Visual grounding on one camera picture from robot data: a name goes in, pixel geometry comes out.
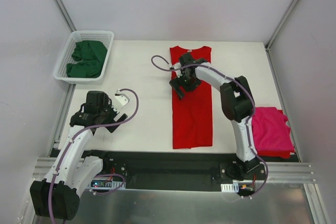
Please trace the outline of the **white plastic basket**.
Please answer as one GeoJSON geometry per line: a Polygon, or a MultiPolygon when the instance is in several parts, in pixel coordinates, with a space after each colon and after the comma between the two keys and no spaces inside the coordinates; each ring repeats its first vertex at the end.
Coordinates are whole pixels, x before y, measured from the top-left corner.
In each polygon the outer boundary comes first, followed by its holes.
{"type": "Polygon", "coordinates": [[[114,40],[114,33],[106,30],[76,30],[73,31],[58,57],[54,68],[53,76],[57,80],[65,81],[69,84],[99,84],[104,79],[105,71],[111,54],[111,48],[114,40]],[[66,66],[68,63],[75,63],[72,53],[76,47],[76,43],[83,40],[100,41],[107,49],[105,61],[102,65],[101,74],[96,78],[70,78],[67,77],[66,66]]]}

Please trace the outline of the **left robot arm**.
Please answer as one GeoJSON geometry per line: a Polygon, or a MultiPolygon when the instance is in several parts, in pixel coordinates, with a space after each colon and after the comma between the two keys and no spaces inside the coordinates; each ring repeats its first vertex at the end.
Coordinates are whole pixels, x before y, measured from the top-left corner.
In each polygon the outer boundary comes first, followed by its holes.
{"type": "Polygon", "coordinates": [[[44,178],[30,187],[37,216],[48,217],[52,223],[72,220],[81,195],[95,177],[112,181],[114,169],[105,154],[82,155],[98,128],[112,133],[127,120],[120,112],[128,103],[129,98],[121,92],[111,97],[103,91],[87,92],[85,102],[70,119],[65,145],[44,178]]]}

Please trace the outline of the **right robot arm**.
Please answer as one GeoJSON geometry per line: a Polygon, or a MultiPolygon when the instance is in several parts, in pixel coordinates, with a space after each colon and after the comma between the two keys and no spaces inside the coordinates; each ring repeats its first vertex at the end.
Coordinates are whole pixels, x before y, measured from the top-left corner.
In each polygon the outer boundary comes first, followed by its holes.
{"type": "Polygon", "coordinates": [[[239,181],[250,178],[260,159],[252,131],[256,107],[247,79],[244,76],[229,77],[204,58],[194,59],[189,52],[170,65],[169,70],[176,73],[170,85],[180,99],[184,98],[184,91],[194,91],[201,82],[206,82],[220,93],[222,112],[231,121],[236,140],[236,161],[226,168],[226,175],[239,181]]]}

